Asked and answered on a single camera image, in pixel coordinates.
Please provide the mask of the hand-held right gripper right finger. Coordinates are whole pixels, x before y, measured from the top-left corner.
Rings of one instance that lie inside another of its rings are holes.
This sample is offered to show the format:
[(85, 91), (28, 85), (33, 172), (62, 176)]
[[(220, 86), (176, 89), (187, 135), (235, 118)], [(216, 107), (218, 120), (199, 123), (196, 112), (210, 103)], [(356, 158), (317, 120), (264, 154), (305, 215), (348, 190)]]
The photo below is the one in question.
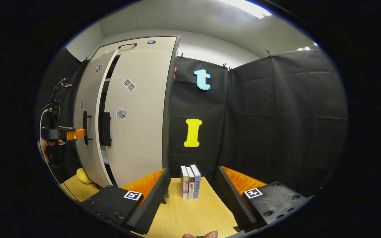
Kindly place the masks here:
[(244, 232), (277, 223), (311, 200), (281, 182), (266, 184), (225, 166), (218, 167), (218, 184), (239, 230)]

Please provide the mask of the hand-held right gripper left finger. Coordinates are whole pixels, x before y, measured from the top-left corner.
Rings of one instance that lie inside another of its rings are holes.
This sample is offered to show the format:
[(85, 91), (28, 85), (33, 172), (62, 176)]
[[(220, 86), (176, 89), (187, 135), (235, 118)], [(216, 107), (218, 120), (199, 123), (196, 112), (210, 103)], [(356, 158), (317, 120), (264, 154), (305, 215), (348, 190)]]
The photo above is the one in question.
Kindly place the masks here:
[(121, 188), (108, 185), (80, 202), (80, 207), (111, 226), (144, 235), (164, 202), (170, 182), (170, 171), (164, 168)]

